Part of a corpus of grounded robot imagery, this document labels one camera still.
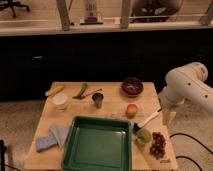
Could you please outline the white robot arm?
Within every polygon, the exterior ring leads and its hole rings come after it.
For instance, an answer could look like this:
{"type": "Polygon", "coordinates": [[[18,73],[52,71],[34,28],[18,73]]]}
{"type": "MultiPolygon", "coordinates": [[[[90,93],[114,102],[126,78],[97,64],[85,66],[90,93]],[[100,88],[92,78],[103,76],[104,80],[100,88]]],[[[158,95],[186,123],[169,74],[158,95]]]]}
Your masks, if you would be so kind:
{"type": "Polygon", "coordinates": [[[166,86],[158,95],[164,125],[171,123],[176,116],[174,107],[183,104],[186,99],[213,115],[213,87],[205,84],[207,78],[207,67],[200,62],[174,68],[166,74],[166,86]]]}

